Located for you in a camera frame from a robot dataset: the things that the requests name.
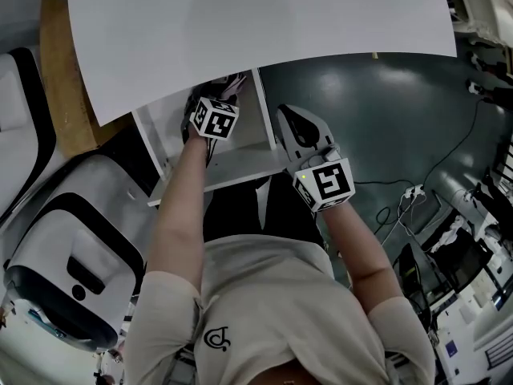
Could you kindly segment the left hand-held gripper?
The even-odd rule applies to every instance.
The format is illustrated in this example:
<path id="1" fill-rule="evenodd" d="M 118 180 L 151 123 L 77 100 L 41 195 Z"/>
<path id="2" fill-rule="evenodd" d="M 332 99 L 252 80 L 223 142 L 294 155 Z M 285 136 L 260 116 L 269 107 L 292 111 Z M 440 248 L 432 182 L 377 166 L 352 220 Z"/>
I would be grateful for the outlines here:
<path id="1" fill-rule="evenodd" d="M 215 99 L 200 97 L 189 122 L 205 138 L 227 140 L 239 118 L 239 108 Z"/>

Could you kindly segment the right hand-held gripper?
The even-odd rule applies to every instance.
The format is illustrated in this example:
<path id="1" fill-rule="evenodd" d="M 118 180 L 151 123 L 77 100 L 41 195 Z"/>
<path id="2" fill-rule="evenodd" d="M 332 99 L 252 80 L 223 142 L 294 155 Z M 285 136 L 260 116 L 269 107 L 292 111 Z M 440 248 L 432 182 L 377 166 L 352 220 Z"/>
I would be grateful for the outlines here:
<path id="1" fill-rule="evenodd" d="M 286 171 L 312 213 L 342 204 L 355 194 L 349 160 L 340 156 L 323 119 L 304 108 L 281 104 L 277 122 L 292 161 Z M 303 157 L 293 161 L 295 156 Z"/>

